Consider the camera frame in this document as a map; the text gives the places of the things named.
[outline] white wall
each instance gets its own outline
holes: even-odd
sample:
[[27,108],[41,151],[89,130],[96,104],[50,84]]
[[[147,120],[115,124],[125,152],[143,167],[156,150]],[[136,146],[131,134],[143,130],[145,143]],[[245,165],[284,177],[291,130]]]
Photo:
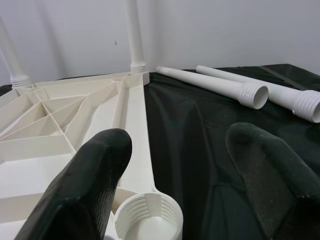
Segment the white wall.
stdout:
[[[144,54],[194,69],[290,63],[320,74],[318,0],[138,0]],[[0,0],[0,16],[36,82],[127,72],[123,0]],[[0,60],[0,85],[9,75]]]

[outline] wrinkled plastic sheet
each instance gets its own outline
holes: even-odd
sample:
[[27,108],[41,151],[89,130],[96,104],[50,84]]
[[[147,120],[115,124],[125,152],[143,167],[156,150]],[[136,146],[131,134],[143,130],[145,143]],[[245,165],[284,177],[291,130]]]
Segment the wrinkled plastic sheet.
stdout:
[[[289,64],[221,69],[320,90],[318,75]],[[250,123],[283,139],[320,176],[320,125],[288,109],[268,101],[253,110],[157,73],[150,74],[144,94],[155,185],[180,204],[184,240],[266,239],[226,150],[226,132],[234,123]]]

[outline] plastic tube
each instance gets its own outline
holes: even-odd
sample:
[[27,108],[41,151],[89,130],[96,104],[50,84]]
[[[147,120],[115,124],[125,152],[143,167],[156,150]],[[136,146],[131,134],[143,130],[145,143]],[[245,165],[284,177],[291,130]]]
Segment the plastic tube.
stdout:
[[269,99],[286,109],[290,109],[294,115],[312,123],[320,122],[320,92],[314,90],[300,91],[286,86],[261,81],[247,76],[221,71],[207,66],[197,66],[197,73],[224,78],[239,83],[256,83],[267,86]]
[[125,17],[129,37],[132,73],[147,72],[147,64],[144,58],[137,0],[125,0]]
[[29,77],[24,74],[16,50],[9,37],[5,24],[0,17],[0,53],[10,74],[13,88],[27,87],[31,84]]
[[268,88],[261,84],[239,83],[163,66],[157,66],[156,72],[238,100],[248,108],[260,109],[268,100]]

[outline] black plastic sheet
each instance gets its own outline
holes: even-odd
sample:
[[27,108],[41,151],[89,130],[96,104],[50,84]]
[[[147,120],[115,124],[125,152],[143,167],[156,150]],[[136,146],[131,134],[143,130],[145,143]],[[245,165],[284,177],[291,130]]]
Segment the black plastic sheet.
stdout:
[[[313,73],[288,64],[266,67],[319,90],[320,77]],[[293,87],[258,66],[222,70]],[[268,101],[253,110],[157,73],[150,74],[144,94],[155,185],[180,204],[184,240],[265,239],[226,150],[225,135],[234,123],[251,123],[282,138],[320,175],[320,125],[288,109]]]

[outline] threaded leg end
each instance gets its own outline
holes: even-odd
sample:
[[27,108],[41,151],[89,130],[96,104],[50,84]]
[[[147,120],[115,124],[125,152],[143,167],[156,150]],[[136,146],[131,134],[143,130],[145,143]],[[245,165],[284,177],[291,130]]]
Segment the threaded leg end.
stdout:
[[320,92],[302,91],[293,102],[294,115],[312,123],[320,123]]
[[145,72],[148,72],[148,67],[146,64],[144,64],[144,65],[131,65],[130,71],[133,74],[143,74]]
[[243,84],[238,101],[248,108],[257,110],[266,104],[268,96],[269,92],[266,86],[248,82]]
[[12,88],[26,88],[32,84],[30,78],[27,75],[21,75],[10,79]]

